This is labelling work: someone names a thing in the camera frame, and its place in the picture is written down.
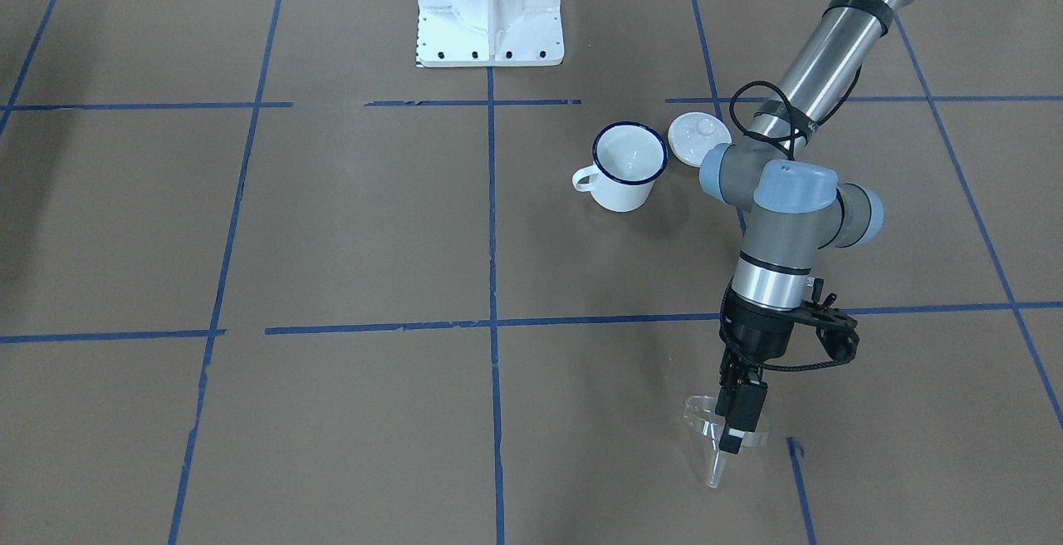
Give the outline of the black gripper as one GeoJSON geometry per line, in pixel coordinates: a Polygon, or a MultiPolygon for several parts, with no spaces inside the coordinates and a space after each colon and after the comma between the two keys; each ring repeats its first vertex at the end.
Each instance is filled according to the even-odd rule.
{"type": "Polygon", "coordinates": [[[795,326],[794,318],[805,304],[793,309],[761,307],[733,292],[728,284],[721,302],[720,337],[725,347],[720,367],[720,386],[732,387],[727,407],[727,426],[718,438],[718,450],[739,454],[743,432],[756,432],[767,401],[767,384],[739,384],[750,370],[808,371],[806,365],[771,365],[781,358],[795,326]]]}

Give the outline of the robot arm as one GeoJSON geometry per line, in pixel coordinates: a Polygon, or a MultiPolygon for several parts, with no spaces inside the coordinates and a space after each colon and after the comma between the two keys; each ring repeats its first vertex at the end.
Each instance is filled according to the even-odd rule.
{"type": "Polygon", "coordinates": [[[718,450],[737,454],[758,428],[767,384],[780,371],[795,327],[813,329],[827,359],[817,370],[850,363],[860,337],[853,317],[836,309],[812,277],[824,248],[867,243],[882,228],[880,197],[842,183],[831,168],[800,160],[802,151],[850,95],[873,46],[914,0],[831,0],[816,30],[777,83],[756,81],[771,97],[732,144],[703,157],[703,190],[747,215],[732,279],[723,294],[724,353],[715,413],[718,450]]]}

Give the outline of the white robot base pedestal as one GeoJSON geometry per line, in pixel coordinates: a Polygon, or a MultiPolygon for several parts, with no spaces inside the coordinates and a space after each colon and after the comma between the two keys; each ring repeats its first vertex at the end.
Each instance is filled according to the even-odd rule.
{"type": "Polygon", "coordinates": [[[415,64],[426,68],[558,66],[561,0],[418,0],[415,64]]]}

